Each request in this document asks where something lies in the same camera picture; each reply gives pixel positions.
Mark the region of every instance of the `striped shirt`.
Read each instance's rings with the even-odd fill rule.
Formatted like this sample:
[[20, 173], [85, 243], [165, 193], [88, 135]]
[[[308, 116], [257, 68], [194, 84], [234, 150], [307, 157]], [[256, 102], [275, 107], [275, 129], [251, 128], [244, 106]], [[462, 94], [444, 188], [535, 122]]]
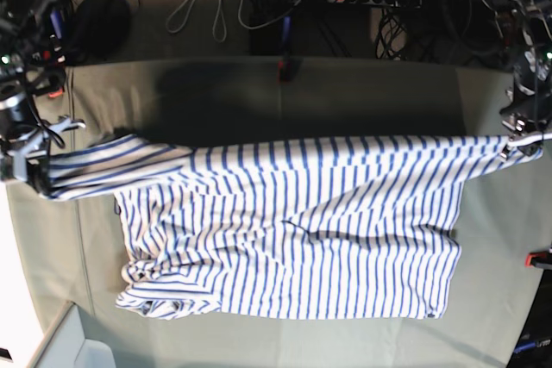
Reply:
[[52, 199], [114, 193], [120, 308], [286, 319], [441, 317], [463, 183], [529, 161], [508, 138], [175, 147], [130, 135], [52, 158]]

